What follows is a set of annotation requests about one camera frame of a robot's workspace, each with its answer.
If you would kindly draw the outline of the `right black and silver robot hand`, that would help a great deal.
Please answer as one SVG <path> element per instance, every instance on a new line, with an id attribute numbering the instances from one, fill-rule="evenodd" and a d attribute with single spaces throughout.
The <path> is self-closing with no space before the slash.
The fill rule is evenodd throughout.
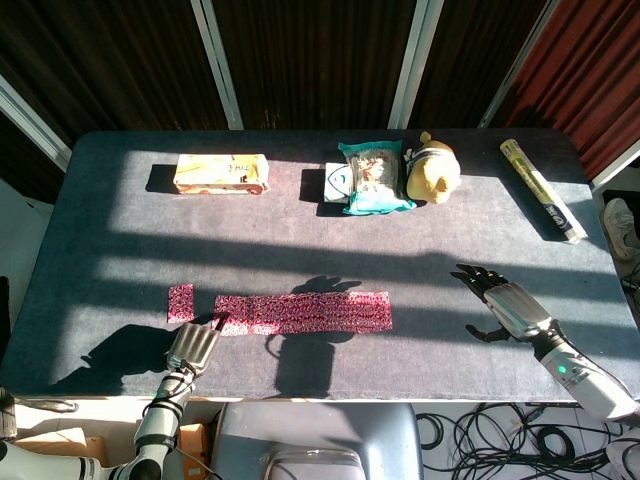
<path id="1" fill-rule="evenodd" d="M 481 331 L 472 324 L 467 332 L 484 343 L 507 341 L 534 343 L 557 335 L 553 317 L 516 282 L 481 266 L 458 263 L 450 275 L 460 280 L 495 316 L 499 328 Z"/>

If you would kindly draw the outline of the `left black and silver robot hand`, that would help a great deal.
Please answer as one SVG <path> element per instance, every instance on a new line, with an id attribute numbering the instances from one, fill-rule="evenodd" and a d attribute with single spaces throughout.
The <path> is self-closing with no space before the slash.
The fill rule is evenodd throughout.
<path id="1" fill-rule="evenodd" d="M 230 314 L 215 314 L 212 320 L 198 318 L 182 325 L 167 353 L 167 366 L 175 371 L 189 371 L 202 376 L 211 361 Z"/>

